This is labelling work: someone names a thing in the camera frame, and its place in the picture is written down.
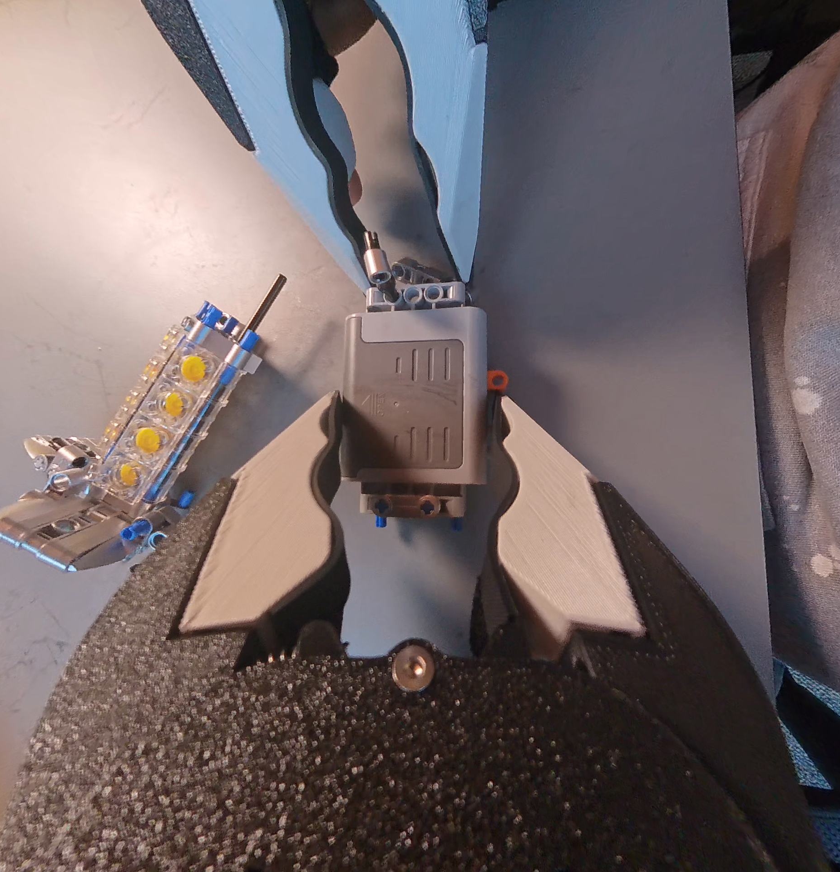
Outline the grey battery box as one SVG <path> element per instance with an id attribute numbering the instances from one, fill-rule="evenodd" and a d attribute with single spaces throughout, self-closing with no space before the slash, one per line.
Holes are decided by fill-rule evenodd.
<path id="1" fill-rule="evenodd" d="M 486 482 L 490 395 L 506 376 L 488 374 L 487 316 L 462 282 L 413 261 L 390 270 L 394 291 L 370 280 L 346 321 L 341 477 L 378 528 L 443 518 L 459 530 L 468 488 Z"/>

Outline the toy engine model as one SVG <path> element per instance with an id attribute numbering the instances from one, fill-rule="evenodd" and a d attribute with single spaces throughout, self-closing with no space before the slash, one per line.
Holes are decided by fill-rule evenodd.
<path id="1" fill-rule="evenodd" d="M 256 371 L 259 326 L 278 276 L 248 324 L 204 302 L 168 331 L 99 440 L 36 435 L 24 447 L 47 483 L 0 509 L 0 540 L 67 572 L 155 547 L 194 492 L 170 493 L 240 378 Z"/>

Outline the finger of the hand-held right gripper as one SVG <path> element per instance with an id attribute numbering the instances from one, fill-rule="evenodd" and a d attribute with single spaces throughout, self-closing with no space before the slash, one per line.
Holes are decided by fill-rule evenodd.
<path id="1" fill-rule="evenodd" d="M 328 253 L 365 292 L 364 227 L 346 164 L 321 121 L 303 2 L 191 2 L 255 155 Z"/>
<path id="2" fill-rule="evenodd" d="M 404 67 L 409 136 L 457 277 L 479 233 L 487 68 L 486 1 L 369 1 Z"/>

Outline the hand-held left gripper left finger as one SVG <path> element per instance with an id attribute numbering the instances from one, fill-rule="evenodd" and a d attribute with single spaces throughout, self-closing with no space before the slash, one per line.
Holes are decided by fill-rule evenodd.
<path id="1" fill-rule="evenodd" d="M 233 476 L 180 633 L 249 629 L 265 618 L 281 641 L 314 620 L 341 631 L 350 576 L 331 507 L 340 441 L 341 398 L 329 393 Z"/>

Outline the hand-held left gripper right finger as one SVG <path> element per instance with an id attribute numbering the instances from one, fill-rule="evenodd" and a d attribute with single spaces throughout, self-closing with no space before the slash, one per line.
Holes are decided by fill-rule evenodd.
<path id="1" fill-rule="evenodd" d="M 475 593 L 475 654 L 558 660 L 577 630 L 645 634 L 598 481 L 511 398 L 491 404 L 505 492 Z"/>

